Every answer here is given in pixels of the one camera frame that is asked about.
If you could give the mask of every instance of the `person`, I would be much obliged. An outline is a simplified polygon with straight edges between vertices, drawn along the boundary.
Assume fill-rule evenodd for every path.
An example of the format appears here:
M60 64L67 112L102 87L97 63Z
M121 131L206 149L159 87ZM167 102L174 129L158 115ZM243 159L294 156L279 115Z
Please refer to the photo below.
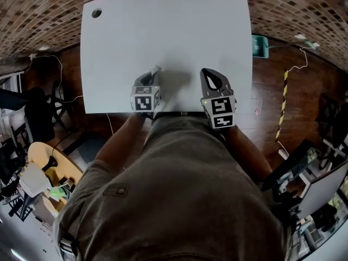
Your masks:
M237 126L160 117L124 169L144 121L132 114L89 164L55 221L57 245L68 234L85 261L285 259L256 185L271 167Z

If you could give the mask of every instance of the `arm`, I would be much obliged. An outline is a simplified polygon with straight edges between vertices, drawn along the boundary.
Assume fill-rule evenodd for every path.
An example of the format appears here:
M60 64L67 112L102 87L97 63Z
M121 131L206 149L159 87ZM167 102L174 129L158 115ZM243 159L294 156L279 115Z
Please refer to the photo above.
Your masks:
M229 152L254 182L263 180L272 172L260 150L237 126L223 130L222 134Z
M114 175L120 174L144 122L145 117L132 114L99 150L95 159L107 163Z

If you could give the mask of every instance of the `black cable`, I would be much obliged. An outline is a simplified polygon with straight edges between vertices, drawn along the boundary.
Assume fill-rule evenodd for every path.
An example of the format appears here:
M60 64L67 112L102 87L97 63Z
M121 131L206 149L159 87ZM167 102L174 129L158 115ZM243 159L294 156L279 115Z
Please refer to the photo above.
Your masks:
M72 134L72 132L69 132L63 139L61 139L52 149L52 156L53 156L53 151L54 149L64 140L66 139L70 134Z

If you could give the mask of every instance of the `gray t-shirt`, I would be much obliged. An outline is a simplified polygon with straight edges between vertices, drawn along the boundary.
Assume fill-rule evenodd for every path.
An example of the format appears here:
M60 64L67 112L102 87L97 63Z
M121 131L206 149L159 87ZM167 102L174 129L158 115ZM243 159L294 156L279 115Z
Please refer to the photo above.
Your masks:
M162 117L117 177L89 165L55 225L85 261L284 260L281 223L205 119Z

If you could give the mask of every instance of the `equipment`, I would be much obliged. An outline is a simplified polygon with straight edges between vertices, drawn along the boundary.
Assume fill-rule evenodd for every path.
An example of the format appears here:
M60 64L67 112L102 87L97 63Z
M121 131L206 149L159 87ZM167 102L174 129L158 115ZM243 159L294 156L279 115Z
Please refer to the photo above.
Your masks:
M153 113L159 105L159 66L138 77L132 87L130 104L134 112Z
M227 77L217 71L201 70L203 97L201 103L213 129L234 126L237 101Z

